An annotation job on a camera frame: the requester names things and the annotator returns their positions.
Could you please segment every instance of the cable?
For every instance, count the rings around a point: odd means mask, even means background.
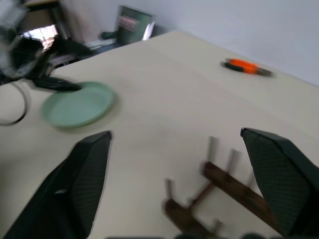
[[[24,109],[23,109],[23,113],[20,116],[20,118],[18,118],[17,120],[13,121],[13,122],[7,122],[5,120],[0,119],[0,126],[12,126],[15,125],[17,123],[19,123],[21,120],[24,119],[24,117],[26,116],[26,113],[28,112],[28,99],[27,99],[27,95],[25,90],[20,87],[19,85],[17,85],[14,82],[11,82],[11,84],[18,90],[20,91],[20,93],[22,94],[23,97],[23,102],[24,102]]]

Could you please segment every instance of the green plate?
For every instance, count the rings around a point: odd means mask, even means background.
[[[57,92],[42,105],[43,118],[55,127],[74,128],[96,121],[115,101],[114,92],[98,82],[80,83],[75,92]]]

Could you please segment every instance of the white table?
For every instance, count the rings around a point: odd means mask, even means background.
[[[164,178],[175,179],[176,196],[182,203],[197,192],[205,182],[199,167],[210,135],[220,138],[216,160],[220,167],[225,166],[230,148],[243,152],[234,172],[242,182],[248,179],[251,166],[241,127],[285,136],[318,161],[319,88],[277,72],[265,78],[219,65],[235,57],[244,59],[172,32],[59,68],[57,76],[108,84],[118,94],[117,105],[92,125],[62,131],[39,116],[50,93],[30,91],[32,106],[26,119],[0,128],[0,237],[71,147],[103,130],[112,130],[114,141],[92,239],[176,235],[178,230],[161,210]],[[214,217],[225,223],[222,235],[230,238],[253,229],[276,235],[220,191],[198,210],[204,224]]]

